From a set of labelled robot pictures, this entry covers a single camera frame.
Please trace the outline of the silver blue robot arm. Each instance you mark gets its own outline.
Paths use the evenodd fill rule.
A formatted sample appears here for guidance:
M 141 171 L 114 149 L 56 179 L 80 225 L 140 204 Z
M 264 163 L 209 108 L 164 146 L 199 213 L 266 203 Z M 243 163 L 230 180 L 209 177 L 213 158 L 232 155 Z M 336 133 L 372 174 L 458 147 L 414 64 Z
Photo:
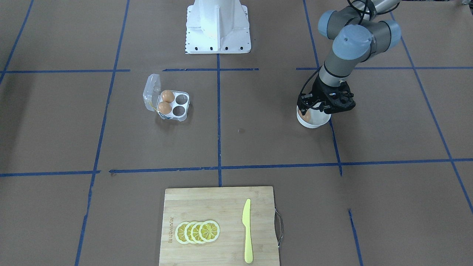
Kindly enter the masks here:
M 332 40 L 331 52 L 324 64 L 311 76 L 309 93 L 297 98 L 298 115 L 309 110 L 326 114 L 352 110 L 356 106 L 347 79 L 355 67 L 395 47 L 401 28 L 394 20 L 375 22 L 378 15 L 395 10 L 399 0 L 353 0 L 342 10 L 324 12 L 318 22 L 319 33 Z

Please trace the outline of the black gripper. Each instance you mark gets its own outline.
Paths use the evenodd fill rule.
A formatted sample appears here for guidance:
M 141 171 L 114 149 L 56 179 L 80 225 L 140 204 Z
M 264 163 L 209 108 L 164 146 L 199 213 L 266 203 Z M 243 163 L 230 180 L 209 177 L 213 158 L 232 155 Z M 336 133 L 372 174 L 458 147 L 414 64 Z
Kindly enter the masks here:
M 328 86 L 316 79 L 308 94 L 299 94 L 297 107 L 303 115 L 310 109 L 326 114 L 346 112 L 356 106 L 353 97 L 347 82 L 342 82 L 339 86 Z

